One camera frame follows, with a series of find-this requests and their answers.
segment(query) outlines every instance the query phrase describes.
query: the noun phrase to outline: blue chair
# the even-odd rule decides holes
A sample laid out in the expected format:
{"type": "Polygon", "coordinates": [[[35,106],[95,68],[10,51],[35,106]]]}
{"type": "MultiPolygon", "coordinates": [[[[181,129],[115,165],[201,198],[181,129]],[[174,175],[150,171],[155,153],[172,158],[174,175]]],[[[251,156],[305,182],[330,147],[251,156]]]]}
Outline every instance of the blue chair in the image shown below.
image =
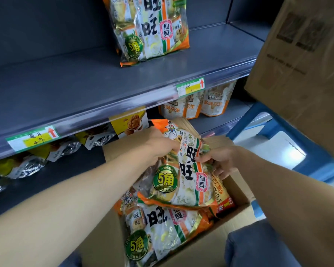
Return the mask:
{"type": "MultiPolygon", "coordinates": [[[[272,119],[265,124],[258,135],[263,135],[271,139],[278,132],[284,131],[306,153],[305,159],[293,168],[294,171],[327,183],[334,180],[334,158],[321,146],[308,139],[260,102],[255,103],[246,112],[240,121],[229,131],[227,137],[234,140],[261,112],[269,113],[272,119]]],[[[255,215],[260,215],[261,208],[258,203],[255,201],[252,205],[255,215]]]]}

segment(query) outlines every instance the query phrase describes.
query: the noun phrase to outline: forearm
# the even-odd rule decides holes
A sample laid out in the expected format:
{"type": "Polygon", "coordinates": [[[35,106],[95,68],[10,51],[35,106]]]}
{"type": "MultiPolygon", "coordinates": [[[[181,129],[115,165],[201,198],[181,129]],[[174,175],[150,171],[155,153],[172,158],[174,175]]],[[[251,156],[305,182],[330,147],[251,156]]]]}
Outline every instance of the forearm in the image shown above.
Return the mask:
{"type": "Polygon", "coordinates": [[[151,164],[142,145],[0,216],[0,266],[58,266],[151,164]]]}
{"type": "Polygon", "coordinates": [[[234,163],[300,263],[334,266],[334,188],[245,149],[234,163]]]}

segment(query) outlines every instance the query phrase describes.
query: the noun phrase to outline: cardboard box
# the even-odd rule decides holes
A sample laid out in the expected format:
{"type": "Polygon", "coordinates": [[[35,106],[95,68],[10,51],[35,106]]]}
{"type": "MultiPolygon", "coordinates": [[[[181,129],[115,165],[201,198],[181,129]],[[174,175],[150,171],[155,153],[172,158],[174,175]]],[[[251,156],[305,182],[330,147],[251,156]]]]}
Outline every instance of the cardboard box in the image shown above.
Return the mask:
{"type": "Polygon", "coordinates": [[[334,0],[285,0],[245,89],[334,156],[334,0]]]}
{"type": "MultiPolygon", "coordinates": [[[[177,118],[174,122],[182,129],[200,138],[200,135],[192,125],[183,118],[177,118]]],[[[103,147],[106,161],[110,161],[118,155],[144,143],[148,139],[148,130],[124,137],[103,147]]],[[[210,148],[232,145],[232,141],[225,136],[214,136],[204,139],[210,148]]],[[[243,180],[239,172],[223,180],[228,193],[235,202],[237,208],[226,217],[215,223],[207,232],[200,234],[188,242],[183,250],[162,260],[158,265],[169,266],[224,266],[224,250],[227,235],[256,221],[250,202],[254,200],[250,188],[243,180]]],[[[83,266],[124,266],[124,228],[114,210],[103,218],[97,227],[80,245],[83,266]]]]}

